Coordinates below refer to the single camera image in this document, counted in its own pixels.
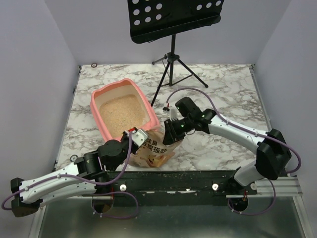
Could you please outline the orange cat litter bag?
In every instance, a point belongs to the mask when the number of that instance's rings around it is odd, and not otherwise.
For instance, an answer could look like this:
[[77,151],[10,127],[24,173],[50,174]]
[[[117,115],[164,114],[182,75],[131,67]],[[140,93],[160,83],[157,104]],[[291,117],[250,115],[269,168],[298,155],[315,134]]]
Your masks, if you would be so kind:
[[164,133],[157,130],[148,130],[148,138],[143,145],[132,154],[129,159],[129,165],[141,168],[158,168],[171,159],[174,150],[182,143],[180,140],[172,145],[164,145]]

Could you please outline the pink litter box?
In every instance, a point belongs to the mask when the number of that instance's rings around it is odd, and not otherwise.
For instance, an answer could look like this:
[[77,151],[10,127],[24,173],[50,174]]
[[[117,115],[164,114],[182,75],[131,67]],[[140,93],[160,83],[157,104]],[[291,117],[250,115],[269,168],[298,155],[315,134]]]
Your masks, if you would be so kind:
[[120,140],[133,127],[145,131],[160,128],[154,109],[130,79],[110,83],[92,93],[91,112],[105,142]]

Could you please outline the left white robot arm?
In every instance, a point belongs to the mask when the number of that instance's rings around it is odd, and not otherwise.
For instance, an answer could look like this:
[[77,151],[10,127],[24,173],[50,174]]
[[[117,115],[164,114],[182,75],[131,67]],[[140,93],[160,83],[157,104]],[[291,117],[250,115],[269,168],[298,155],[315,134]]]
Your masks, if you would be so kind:
[[1,205],[3,210],[12,211],[15,217],[25,217],[36,213],[50,202],[73,196],[109,196],[117,194],[134,195],[120,188],[115,190],[113,184],[124,174],[125,169],[114,178],[114,172],[120,165],[128,165],[131,154],[147,140],[148,135],[141,129],[125,131],[122,138],[109,140],[97,150],[75,157],[68,166],[40,178],[23,180],[14,178],[10,182],[12,194],[8,197],[11,207]]

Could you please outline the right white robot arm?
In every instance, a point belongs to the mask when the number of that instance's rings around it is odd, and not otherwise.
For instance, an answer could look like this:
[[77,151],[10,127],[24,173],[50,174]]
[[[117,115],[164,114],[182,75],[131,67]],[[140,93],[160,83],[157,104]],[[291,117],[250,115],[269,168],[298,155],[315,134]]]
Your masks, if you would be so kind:
[[189,97],[180,99],[174,107],[165,104],[169,119],[164,121],[164,145],[172,145],[184,139],[186,133],[202,131],[233,141],[256,156],[255,161],[237,168],[225,184],[227,192],[238,192],[250,183],[261,180],[276,180],[284,172],[291,159],[291,152],[279,130],[269,132],[233,125],[213,109],[201,109]]

